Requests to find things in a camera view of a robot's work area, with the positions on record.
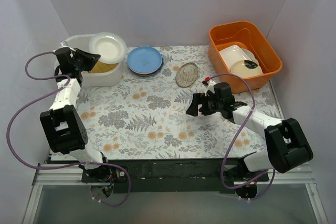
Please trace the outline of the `white scalloped bowl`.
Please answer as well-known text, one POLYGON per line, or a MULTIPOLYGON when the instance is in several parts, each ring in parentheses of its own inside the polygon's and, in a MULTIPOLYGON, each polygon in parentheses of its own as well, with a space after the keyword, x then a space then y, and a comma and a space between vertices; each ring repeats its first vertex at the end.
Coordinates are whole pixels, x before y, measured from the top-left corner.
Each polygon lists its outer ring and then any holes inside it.
POLYGON ((106 64, 116 64, 127 55, 125 41, 113 33, 102 32, 92 36, 89 41, 89 51, 100 55, 99 61, 106 64))

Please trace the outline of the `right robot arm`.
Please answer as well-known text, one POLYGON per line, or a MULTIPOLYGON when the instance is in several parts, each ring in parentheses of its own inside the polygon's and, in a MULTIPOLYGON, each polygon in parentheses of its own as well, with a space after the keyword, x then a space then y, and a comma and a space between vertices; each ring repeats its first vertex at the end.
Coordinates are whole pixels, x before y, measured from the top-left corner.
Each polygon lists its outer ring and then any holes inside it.
POLYGON ((187 115, 220 113, 223 118, 250 129, 266 141, 266 150, 239 158, 233 170, 242 180, 251 180, 262 170, 285 173, 313 159, 313 151, 297 120, 281 120, 254 111, 245 102, 235 100, 228 83, 211 81, 206 86, 205 93, 193 94, 187 115))

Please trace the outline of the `woven bamboo tray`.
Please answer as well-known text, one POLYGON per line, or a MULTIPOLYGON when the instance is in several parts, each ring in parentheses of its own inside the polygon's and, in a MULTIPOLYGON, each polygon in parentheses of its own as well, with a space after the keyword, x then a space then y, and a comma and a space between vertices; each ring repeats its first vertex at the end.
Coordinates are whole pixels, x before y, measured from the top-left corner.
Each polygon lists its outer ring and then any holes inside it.
POLYGON ((105 73, 105 72, 112 71, 117 66, 118 66, 117 63, 107 64, 107 63, 98 61, 93 67, 93 69, 89 71, 89 73, 105 73))

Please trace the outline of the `speckled ceramic saucer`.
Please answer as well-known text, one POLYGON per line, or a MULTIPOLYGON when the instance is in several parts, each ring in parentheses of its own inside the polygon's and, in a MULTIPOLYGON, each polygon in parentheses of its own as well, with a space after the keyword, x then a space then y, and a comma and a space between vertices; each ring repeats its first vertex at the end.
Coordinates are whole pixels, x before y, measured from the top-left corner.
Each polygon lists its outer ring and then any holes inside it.
POLYGON ((175 81, 179 87, 187 88, 198 79, 199 69, 193 62, 188 62, 180 67, 176 73, 175 81))

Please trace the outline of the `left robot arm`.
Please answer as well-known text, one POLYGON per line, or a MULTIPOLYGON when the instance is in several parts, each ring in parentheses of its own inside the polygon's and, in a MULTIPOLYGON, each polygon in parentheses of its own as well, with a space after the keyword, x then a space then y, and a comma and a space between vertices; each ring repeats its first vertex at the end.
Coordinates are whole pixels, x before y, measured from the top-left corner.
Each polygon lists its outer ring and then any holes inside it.
POLYGON ((88 145, 86 128, 76 110, 82 72, 91 71, 100 55, 69 47, 56 50, 55 55, 58 66, 54 76, 61 91, 57 92, 49 110, 40 114, 49 147, 54 153, 69 155, 81 162, 79 167, 91 178, 106 182, 112 170, 104 164, 107 158, 88 145))

